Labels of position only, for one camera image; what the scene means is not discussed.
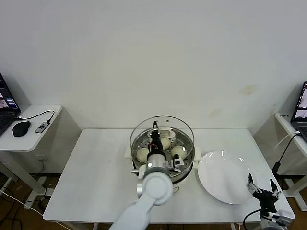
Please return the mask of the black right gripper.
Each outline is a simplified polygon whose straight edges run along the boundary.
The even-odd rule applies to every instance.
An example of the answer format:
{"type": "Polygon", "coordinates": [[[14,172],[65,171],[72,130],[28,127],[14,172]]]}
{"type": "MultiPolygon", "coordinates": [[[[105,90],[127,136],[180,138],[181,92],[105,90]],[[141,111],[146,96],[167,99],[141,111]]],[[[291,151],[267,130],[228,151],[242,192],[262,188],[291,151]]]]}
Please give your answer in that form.
{"type": "Polygon", "coordinates": [[[254,183],[251,173],[248,174],[247,189],[250,193],[253,193],[253,197],[256,198],[260,203],[262,211],[276,211],[275,203],[278,201],[278,197],[281,191],[278,190],[275,182],[270,179],[272,192],[259,189],[254,183]]]}

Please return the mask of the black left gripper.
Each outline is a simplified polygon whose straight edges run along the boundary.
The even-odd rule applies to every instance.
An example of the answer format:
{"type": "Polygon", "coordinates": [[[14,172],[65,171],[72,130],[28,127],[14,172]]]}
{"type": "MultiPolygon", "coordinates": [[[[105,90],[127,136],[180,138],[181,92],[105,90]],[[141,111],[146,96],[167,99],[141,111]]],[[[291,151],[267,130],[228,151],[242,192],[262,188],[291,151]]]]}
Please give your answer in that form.
{"type": "Polygon", "coordinates": [[[152,141],[150,142],[150,152],[162,151],[162,143],[160,140],[160,132],[157,122],[157,120],[154,120],[153,122],[153,133],[151,134],[152,141]]]}

